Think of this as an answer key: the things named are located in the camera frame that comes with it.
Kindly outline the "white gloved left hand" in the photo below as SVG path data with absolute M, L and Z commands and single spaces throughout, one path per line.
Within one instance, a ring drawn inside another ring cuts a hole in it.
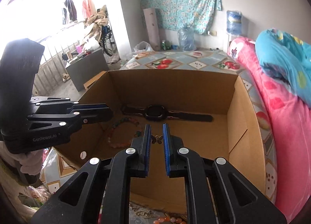
M 31 151 L 28 153 L 12 154 L 8 151 L 6 145 L 1 141 L 1 158 L 11 167 L 16 167 L 18 162 L 21 167 L 20 172 L 35 176 L 41 173 L 43 165 L 43 152 L 44 150 Z

